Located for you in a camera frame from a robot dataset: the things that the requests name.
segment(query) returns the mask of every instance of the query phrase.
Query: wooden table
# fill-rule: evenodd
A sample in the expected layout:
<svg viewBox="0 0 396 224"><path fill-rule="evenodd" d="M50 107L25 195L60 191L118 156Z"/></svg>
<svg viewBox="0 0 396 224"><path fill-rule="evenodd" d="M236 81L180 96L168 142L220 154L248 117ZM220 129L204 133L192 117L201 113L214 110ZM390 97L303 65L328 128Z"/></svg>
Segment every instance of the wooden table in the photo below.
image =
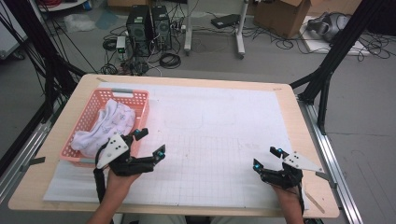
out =
<svg viewBox="0 0 396 224"><path fill-rule="evenodd" d="M282 111L286 129L294 150L309 160L320 164L318 154L310 133L304 122L291 87L287 84L255 83L222 80L165 78L165 77L121 77L105 75L86 75L79 82L62 114L54 124L48 138L36 157L46 157L44 163L32 165L11 197L8 206L15 210L36 211L94 211L97 203L54 203L44 202L43 196L50 184L59 161L59 152L63 147L74 124L78 120L84 105L92 91L101 82L119 82L151 85L173 85L183 87L209 87L255 91L273 91ZM313 172L304 172L304 190L310 203L305 217L338 217L339 210L329 183ZM221 208L169 205L132 205L124 204L119 213L139 214L179 214L193 216L258 216L280 217L278 209Z"/></svg>

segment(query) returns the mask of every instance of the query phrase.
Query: white towel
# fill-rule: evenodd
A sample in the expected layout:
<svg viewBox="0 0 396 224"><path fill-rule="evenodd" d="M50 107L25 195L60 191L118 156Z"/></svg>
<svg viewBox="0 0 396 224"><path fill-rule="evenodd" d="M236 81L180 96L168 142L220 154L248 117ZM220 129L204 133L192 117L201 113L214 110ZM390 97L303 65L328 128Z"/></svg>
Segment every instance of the white towel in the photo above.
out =
<svg viewBox="0 0 396 224"><path fill-rule="evenodd" d="M114 134L128 134L134 127L135 112L129 106L110 99L105 110L99 111L99 118L90 132L77 131L71 147L85 157L93 158L98 149Z"/></svg>

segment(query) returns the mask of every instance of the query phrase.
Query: desktop computer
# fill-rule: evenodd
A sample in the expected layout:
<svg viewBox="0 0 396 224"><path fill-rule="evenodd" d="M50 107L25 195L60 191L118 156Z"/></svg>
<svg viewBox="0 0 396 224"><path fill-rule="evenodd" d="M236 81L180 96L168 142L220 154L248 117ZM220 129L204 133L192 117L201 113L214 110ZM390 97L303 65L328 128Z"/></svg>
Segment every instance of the desktop computer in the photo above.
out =
<svg viewBox="0 0 396 224"><path fill-rule="evenodd" d="M149 7L134 5L126 22L134 56L149 56L149 45L153 36Z"/></svg>
<svg viewBox="0 0 396 224"><path fill-rule="evenodd" d="M172 48L170 20L166 6L156 6L151 8L152 23L156 37L158 50Z"/></svg>

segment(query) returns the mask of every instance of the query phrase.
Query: white paper sheet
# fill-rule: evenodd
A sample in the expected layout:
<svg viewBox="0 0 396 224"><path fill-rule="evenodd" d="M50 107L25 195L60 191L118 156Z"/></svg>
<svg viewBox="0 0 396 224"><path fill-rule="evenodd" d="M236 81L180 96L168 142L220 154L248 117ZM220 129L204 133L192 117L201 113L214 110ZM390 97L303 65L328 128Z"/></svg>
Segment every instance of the white paper sheet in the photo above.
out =
<svg viewBox="0 0 396 224"><path fill-rule="evenodd" d="M271 187L252 169L253 158L281 169L271 146L291 151L273 92L105 82L100 87L148 91L149 134L139 157L166 144L166 158L135 181L125 203L278 206ZM92 169L61 161L44 200L97 202Z"/></svg>

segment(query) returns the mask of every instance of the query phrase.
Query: plastic basket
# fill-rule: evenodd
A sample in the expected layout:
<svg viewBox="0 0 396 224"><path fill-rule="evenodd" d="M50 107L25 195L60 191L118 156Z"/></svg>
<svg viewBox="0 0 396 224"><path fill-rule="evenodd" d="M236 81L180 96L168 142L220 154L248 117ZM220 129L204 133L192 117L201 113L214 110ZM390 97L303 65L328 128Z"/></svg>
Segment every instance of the plastic basket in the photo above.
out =
<svg viewBox="0 0 396 224"><path fill-rule="evenodd" d="M94 167L94 158L84 157L79 151L71 148L70 144L73 141L73 136L76 131L89 132L92 129L93 124L98 119L99 110L106 107L106 103L109 99L113 99L134 109L135 121L132 131L135 129L141 130L145 127L149 114L148 91L98 88L93 91L73 129L73 132L71 132L67 138L60 154L61 160L70 161L76 166ZM133 141L131 146L132 156L137 156L141 141L142 140Z"/></svg>

